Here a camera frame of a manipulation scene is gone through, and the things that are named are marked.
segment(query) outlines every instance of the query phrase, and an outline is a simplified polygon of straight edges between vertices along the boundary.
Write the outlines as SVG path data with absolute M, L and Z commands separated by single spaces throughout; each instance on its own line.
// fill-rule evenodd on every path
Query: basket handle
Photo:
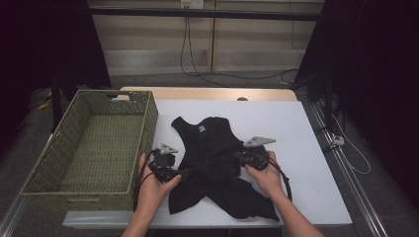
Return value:
M 131 91 L 117 91 L 117 90 L 109 90 L 109 91 L 101 91 L 104 95 L 108 98 L 116 98 L 117 96 L 128 96 L 130 101 L 133 101 L 132 92 Z
M 69 197 L 67 200 L 70 202 L 97 202 L 99 201 L 97 197 Z

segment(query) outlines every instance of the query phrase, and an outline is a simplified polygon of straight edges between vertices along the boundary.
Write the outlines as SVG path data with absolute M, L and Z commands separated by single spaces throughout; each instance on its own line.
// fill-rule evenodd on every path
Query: forearm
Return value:
M 281 218 L 287 227 L 290 236 L 323 236 L 295 207 L 282 191 L 270 194 L 275 207 L 280 212 Z
M 154 215 L 146 215 L 138 211 L 134 212 L 123 237 L 145 236 L 153 218 Z

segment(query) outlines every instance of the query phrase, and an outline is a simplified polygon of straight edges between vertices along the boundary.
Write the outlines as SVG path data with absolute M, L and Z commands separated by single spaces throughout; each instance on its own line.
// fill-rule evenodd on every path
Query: black garment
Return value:
M 232 155 L 243 142 L 231 131 L 226 118 L 206 118 L 192 125 L 178 117 L 172 126 L 179 132 L 185 156 L 179 170 L 194 168 L 185 183 L 169 195 L 170 213 L 177 213 L 208 197 L 235 218 L 262 216 L 279 220 L 272 201 L 237 178 L 240 163 Z

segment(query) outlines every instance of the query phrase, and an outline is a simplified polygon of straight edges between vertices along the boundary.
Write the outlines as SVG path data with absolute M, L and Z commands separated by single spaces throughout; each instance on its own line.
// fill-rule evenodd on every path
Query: black cable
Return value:
M 187 34 L 187 32 L 188 32 L 189 52 L 190 52 L 190 55 L 191 55 L 192 66 L 194 67 L 195 73 L 197 73 L 197 74 L 190 74 L 190 73 L 186 72 L 185 69 L 183 68 L 183 53 L 184 53 L 184 50 L 185 50 L 185 41 L 186 41 L 186 34 Z M 221 87 L 226 88 L 226 86 L 224 86 L 224 85 L 222 85 L 220 83 L 217 83 L 217 82 L 214 82 L 214 81 L 211 81 L 211 80 L 208 80 L 208 79 L 204 78 L 198 72 L 197 68 L 195 67 L 194 57 L 192 56 L 191 26 L 189 24 L 189 18 L 186 18 L 186 21 L 185 21 L 185 33 L 184 33 L 184 40 L 183 40 L 182 51 L 181 51 L 181 69 L 182 69 L 183 73 L 186 74 L 186 75 L 188 75 L 188 76 L 198 76 L 198 77 L 200 77 L 201 79 L 203 79 L 206 82 L 210 82 L 212 84 L 215 84 L 215 85 L 218 85 L 218 86 L 221 86 Z
M 140 187 L 141 187 L 141 186 L 142 186 L 142 184 L 144 183 L 145 179 L 147 179 L 150 175 L 154 175 L 154 173 L 153 173 L 153 172 L 151 172 L 150 174 L 146 175 L 146 176 L 144 177 L 144 179 L 142 179 L 141 184 L 139 184 L 139 186 L 140 186 Z
M 290 179 L 286 176 L 286 174 L 281 170 L 280 166 L 272 158 L 270 158 L 269 164 L 271 164 L 275 169 L 277 169 L 280 172 L 281 176 L 283 177 L 284 184 L 286 185 L 287 196 L 290 199 L 290 201 L 293 201 L 293 193 L 291 191 Z
M 196 74 L 191 74 L 185 71 L 185 69 L 183 68 L 183 54 L 184 54 L 184 50 L 185 50 L 185 41 L 186 41 L 186 37 L 187 37 L 187 33 L 188 33 L 188 42 L 189 42 L 189 51 L 190 51 L 190 56 L 191 56 L 191 60 L 192 60 L 192 65 L 194 67 L 194 71 Z M 220 83 L 208 80 L 206 78 L 204 78 L 203 76 L 226 76 L 226 77 L 233 77 L 233 78 L 239 78 L 239 79 L 244 79 L 244 80 L 264 80 L 264 79 L 270 79 L 270 78 L 274 78 L 277 76 L 283 76 L 285 73 L 291 72 L 291 71 L 298 71 L 297 68 L 292 68 L 292 69 L 288 69 L 285 71 L 282 71 L 280 73 L 276 73 L 274 75 L 269 75 L 269 76 L 265 76 L 265 77 L 244 77 L 244 76 L 237 76 L 237 75 L 231 75 L 231 74 L 225 74 L 225 73 L 201 73 L 198 72 L 196 66 L 195 66 L 195 61 L 194 61 L 194 57 L 192 55 L 192 43 L 191 43 L 191 26 L 190 26 L 190 22 L 189 22 L 189 18 L 186 18 L 186 22 L 185 22 L 185 32 L 184 32 L 184 40 L 183 40 L 183 44 L 182 44 L 182 51 L 181 51 L 181 69 L 182 72 L 188 76 L 198 76 L 200 78 L 202 78 L 203 80 L 216 84 L 218 86 L 221 87 L 227 87 L 225 85 L 222 85 Z
M 293 8 L 291 6 L 291 0 L 289 1 L 289 6 L 290 6 L 290 12 L 293 12 Z M 296 49 L 295 45 L 293 45 L 293 21 L 292 21 L 292 32 L 291 32 L 291 45 L 293 46 L 293 49 L 295 49 L 295 51 L 299 54 L 299 56 L 302 59 L 302 54 L 298 51 L 298 49 Z
M 132 207 L 133 211 L 136 210 L 136 206 L 138 205 L 139 189 L 141 188 L 141 185 L 144 182 L 144 180 L 148 176 L 150 176 L 150 174 L 148 174 L 146 177 L 144 177 L 144 179 L 142 179 L 142 175 L 144 174 L 145 166 L 147 165 L 147 162 L 150 159 L 151 154 L 154 154 L 155 152 L 156 152 L 156 150 L 151 150 L 150 153 L 148 153 L 148 155 L 145 157 L 144 161 L 142 162 L 141 170 L 139 171 L 138 178 L 136 179 L 135 188 L 134 188 L 134 191 L 133 191 L 133 207 Z

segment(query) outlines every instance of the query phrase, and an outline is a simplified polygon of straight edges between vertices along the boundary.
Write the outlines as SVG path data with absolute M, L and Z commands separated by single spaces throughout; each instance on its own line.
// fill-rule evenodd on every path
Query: person's right hand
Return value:
M 268 151 L 268 154 L 272 161 L 277 163 L 275 152 Z M 258 171 L 247 164 L 245 168 L 247 173 L 249 173 L 256 180 L 259 187 L 265 191 L 269 197 L 271 197 L 272 194 L 278 194 L 279 192 L 284 194 L 280 172 L 272 165 L 268 165 L 268 167 L 263 171 Z

